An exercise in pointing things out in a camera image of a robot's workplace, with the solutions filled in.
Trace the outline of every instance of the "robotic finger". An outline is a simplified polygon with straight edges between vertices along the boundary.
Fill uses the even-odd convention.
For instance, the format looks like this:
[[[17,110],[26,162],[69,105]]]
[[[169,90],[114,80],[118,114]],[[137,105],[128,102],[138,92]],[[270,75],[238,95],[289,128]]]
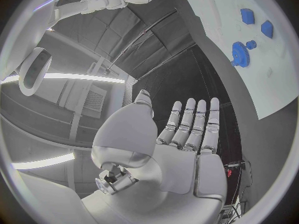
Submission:
[[[206,101],[200,100],[197,105],[193,129],[186,142],[186,145],[183,148],[183,151],[194,151],[196,153],[199,151],[201,138],[204,130],[206,110]]]
[[[156,144],[169,145],[178,127],[179,115],[182,109],[182,103],[176,101],[172,107],[172,111],[165,129],[157,138]]]
[[[204,140],[202,142],[201,153],[208,151],[212,153],[217,152],[219,137],[219,100],[217,98],[211,99],[210,115],[205,131]]]
[[[175,146],[178,149],[183,148],[189,137],[189,132],[192,127],[194,109],[195,99],[189,98],[186,104],[186,109],[184,111],[184,116],[182,118],[181,124],[177,132],[175,133],[170,145]]]

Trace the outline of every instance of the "blue gear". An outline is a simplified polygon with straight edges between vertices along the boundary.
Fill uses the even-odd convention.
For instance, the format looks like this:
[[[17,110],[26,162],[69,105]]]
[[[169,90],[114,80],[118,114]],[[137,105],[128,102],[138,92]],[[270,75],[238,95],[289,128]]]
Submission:
[[[234,58],[234,60],[232,61],[233,66],[241,66],[241,67],[249,66],[250,63],[249,53],[247,51],[246,46],[242,42],[237,41],[233,44],[232,54]]]

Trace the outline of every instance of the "light strip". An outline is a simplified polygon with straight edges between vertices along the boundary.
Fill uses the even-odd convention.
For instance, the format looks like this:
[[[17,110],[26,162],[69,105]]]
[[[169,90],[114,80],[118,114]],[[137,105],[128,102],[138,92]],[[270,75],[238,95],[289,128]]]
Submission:
[[[59,156],[59,157],[44,159],[44,160],[40,160],[40,161],[27,162],[27,163],[12,163],[12,166],[14,169],[18,169],[18,170],[42,168],[42,167],[47,167],[47,166],[51,166],[54,164],[70,161],[73,159],[75,159],[74,153],[69,153],[66,155]]]
[[[125,83],[125,80],[101,77],[101,76],[88,76],[79,74],[63,74],[63,73],[46,73],[44,78],[46,79],[79,79],[79,80],[89,80],[89,81],[105,81],[113,83]],[[0,84],[5,84],[12,81],[17,81],[19,76],[9,76],[4,81],[0,81]]]
[[[34,9],[33,11],[37,11],[37,10],[41,9],[42,7],[48,5],[49,3],[53,2],[53,1],[54,1],[54,0],[47,1],[47,2],[45,2],[43,5],[37,7],[36,9]]]
[[[88,76],[79,74],[64,74],[64,73],[46,73],[44,78],[49,79],[79,79],[79,80],[90,80],[90,81],[106,81],[114,83],[124,83],[124,80],[101,77],[101,76]]]

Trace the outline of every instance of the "blue hexagonal prism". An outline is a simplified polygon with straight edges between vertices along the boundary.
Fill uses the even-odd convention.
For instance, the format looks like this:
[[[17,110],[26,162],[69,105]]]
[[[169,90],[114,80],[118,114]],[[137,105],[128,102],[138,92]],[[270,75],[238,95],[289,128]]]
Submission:
[[[261,31],[264,33],[267,37],[272,38],[273,37],[273,25],[268,20],[265,21],[261,26]]]
[[[241,16],[242,16],[242,21],[247,25],[254,24],[254,14],[253,11],[251,11],[250,9],[248,8],[241,9]]]

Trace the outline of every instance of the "blue cube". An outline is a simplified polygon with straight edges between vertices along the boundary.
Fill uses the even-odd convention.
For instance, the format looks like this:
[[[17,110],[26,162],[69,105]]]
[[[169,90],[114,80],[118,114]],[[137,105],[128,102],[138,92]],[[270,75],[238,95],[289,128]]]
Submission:
[[[265,21],[261,26],[261,31],[264,33],[267,37],[272,38],[273,37],[273,25],[268,20]]]
[[[248,8],[241,9],[241,15],[242,15],[242,21],[249,24],[254,24],[254,14],[253,11],[251,11]]]

